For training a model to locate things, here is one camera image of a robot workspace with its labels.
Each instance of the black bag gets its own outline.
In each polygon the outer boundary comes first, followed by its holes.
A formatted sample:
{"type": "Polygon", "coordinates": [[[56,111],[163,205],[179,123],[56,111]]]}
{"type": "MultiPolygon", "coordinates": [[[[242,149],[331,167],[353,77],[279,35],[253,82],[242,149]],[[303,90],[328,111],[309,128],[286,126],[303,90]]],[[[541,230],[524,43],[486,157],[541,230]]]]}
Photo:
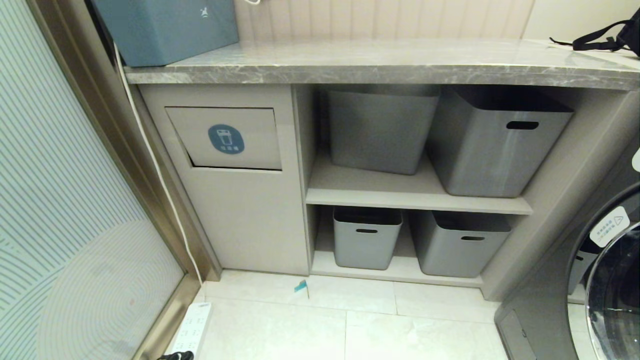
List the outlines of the black bag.
{"type": "Polygon", "coordinates": [[[633,17],[629,20],[623,20],[615,22],[602,30],[595,31],[593,33],[584,35],[575,39],[572,43],[555,41],[553,38],[549,38],[551,41],[560,45],[573,46],[573,50],[610,50],[618,51],[628,46],[628,49],[633,51],[636,55],[640,56],[640,8],[636,11],[633,17]],[[590,42],[604,35],[609,29],[617,25],[624,24],[618,36],[615,39],[608,37],[606,42],[590,42]]]}

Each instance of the gray marble countertop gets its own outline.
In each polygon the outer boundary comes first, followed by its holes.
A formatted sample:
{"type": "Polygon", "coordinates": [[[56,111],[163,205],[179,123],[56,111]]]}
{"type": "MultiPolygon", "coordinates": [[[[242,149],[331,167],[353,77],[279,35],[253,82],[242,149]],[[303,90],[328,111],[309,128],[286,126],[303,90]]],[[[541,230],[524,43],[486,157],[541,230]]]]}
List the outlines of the gray marble countertop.
{"type": "Polygon", "coordinates": [[[125,71],[132,84],[437,83],[640,88],[640,61],[629,51],[577,52],[537,40],[241,42],[164,67],[125,71]]]}

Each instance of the cabinet shelf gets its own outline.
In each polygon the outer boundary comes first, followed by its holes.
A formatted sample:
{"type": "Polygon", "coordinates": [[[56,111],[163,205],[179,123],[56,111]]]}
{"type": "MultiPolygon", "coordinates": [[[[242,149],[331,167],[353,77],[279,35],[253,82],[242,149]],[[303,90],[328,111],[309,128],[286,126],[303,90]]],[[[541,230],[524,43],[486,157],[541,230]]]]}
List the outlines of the cabinet shelf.
{"type": "Polygon", "coordinates": [[[483,284],[482,277],[449,277],[426,275],[420,270],[418,259],[413,248],[411,232],[407,224],[403,225],[391,264],[386,270],[369,270],[361,268],[345,268],[336,265],[333,256],[333,226],[330,211],[325,211],[319,224],[316,238],[316,251],[314,252],[311,274],[339,277],[356,277],[359,279],[374,279],[386,281],[416,282],[421,284],[462,286],[468,288],[480,288],[483,284]]]}
{"type": "Polygon", "coordinates": [[[307,204],[367,206],[372,208],[468,211],[530,215],[530,205],[522,197],[467,197],[449,195],[423,156],[413,176],[340,167],[320,150],[307,190],[307,204]]]}

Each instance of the blue circular sticker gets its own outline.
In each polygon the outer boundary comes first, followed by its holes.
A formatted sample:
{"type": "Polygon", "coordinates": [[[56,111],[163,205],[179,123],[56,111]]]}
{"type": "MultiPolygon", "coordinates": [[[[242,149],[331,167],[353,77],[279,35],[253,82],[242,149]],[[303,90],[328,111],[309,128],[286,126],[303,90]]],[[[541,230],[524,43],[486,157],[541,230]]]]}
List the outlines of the blue circular sticker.
{"type": "Polygon", "coordinates": [[[244,140],[240,131],[232,126],[218,124],[209,128],[209,139],[218,151],[225,154],[239,154],[244,151],[244,140]]]}

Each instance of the glass shower door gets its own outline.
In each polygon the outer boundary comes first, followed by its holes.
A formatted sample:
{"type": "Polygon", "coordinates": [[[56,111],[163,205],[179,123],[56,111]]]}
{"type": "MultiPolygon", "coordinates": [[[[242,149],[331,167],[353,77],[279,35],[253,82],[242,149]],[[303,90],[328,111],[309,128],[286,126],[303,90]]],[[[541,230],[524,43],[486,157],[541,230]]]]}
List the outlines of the glass shower door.
{"type": "Polygon", "coordinates": [[[184,272],[27,4],[0,13],[0,359],[130,359],[184,272]]]}

